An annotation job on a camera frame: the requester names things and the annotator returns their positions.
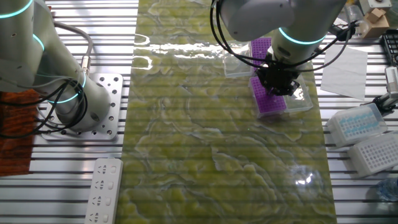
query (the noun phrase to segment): white power strip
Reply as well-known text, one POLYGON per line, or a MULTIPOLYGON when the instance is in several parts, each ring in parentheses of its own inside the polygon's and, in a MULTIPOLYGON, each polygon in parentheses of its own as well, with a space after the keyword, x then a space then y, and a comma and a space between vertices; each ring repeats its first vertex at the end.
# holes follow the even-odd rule
POLYGON ((96 160, 85 224, 114 223, 122 169, 120 159, 96 160))

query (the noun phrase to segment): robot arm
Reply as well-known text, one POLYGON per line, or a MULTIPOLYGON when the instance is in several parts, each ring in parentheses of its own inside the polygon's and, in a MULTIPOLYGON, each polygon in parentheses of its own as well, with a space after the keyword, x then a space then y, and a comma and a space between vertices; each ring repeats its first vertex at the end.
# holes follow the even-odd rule
POLYGON ((65 83, 55 81, 57 77, 69 78, 83 91, 68 86, 62 93, 55 106, 59 120, 72 123, 83 109, 84 118, 71 129, 84 132, 105 118, 110 107, 108 92, 85 74, 62 43, 43 0, 1 0, 0 30, 0 91, 33 88, 45 97, 65 83), (78 94, 84 94, 87 103, 79 102, 78 94))
MULTIPOLYGON (((311 57, 345 5, 345 0, 219 0, 221 18, 236 40, 250 41, 276 29, 271 59, 294 65, 311 57)), ((301 70, 304 64, 290 70, 301 70)), ((262 85, 275 95, 291 95, 299 72, 257 70, 262 85)))

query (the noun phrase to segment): green marble mat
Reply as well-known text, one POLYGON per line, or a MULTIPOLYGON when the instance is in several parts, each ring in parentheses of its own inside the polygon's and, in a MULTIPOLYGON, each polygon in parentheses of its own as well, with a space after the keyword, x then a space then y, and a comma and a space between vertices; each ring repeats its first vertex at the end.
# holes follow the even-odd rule
POLYGON ((336 223, 313 73, 313 109, 256 120, 209 5, 139 2, 116 223, 336 223))

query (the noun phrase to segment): white paper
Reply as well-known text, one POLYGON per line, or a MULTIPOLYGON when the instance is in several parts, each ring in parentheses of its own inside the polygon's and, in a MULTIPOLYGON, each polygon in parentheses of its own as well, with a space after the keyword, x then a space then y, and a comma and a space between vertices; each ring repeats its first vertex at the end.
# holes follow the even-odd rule
MULTIPOLYGON (((342 45, 326 51, 325 63, 332 60, 342 45)), ((321 90, 365 100, 368 53, 346 47, 340 57, 323 69, 321 90)))

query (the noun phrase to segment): blue object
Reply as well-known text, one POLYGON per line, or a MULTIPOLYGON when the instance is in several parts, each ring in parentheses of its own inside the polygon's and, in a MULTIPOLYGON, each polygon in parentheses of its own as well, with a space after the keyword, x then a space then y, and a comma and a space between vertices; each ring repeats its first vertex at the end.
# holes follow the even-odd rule
POLYGON ((42 46, 43 51, 44 51, 44 44, 43 44, 43 42, 42 42, 36 35, 34 35, 34 34, 33 34, 33 38, 34 38, 35 40, 38 41, 38 43, 42 46))
POLYGON ((346 119, 343 118, 343 119, 341 119, 340 124, 344 124, 345 122, 346 122, 346 119))
POLYGON ((316 44, 316 43, 318 43, 318 42, 323 41, 323 39, 326 37, 326 36, 324 36, 324 37, 322 37, 321 39, 316 40, 316 41, 299 41, 299 40, 296 40, 296 39, 293 39, 293 38, 289 37, 289 36, 282 30, 282 28, 279 28, 279 32, 280 32, 286 39, 290 40, 291 42, 296 43, 296 44, 302 44, 302 45, 316 44))
POLYGON ((10 17, 13 17, 13 16, 23 13, 27 8, 29 8, 29 6, 32 4, 32 2, 33 2, 33 0, 30 0, 29 3, 25 7, 23 7, 22 9, 20 9, 16 12, 0 15, 0 19, 10 18, 10 17))
MULTIPOLYGON (((85 76, 85 80, 83 81, 83 84, 82 84, 82 86, 81 86, 81 87, 83 87, 83 88, 84 88, 85 85, 86 85, 86 73, 84 74, 84 76, 85 76)), ((69 101, 75 99, 75 98, 79 95, 79 93, 80 93, 80 92, 76 93, 73 97, 71 97, 71 98, 69 98, 69 99, 67 99, 67 100, 59 101, 59 102, 57 102, 57 104, 69 102, 69 101)))
POLYGON ((398 201, 398 179, 390 178, 380 181, 377 184, 377 194, 383 200, 390 202, 398 201))

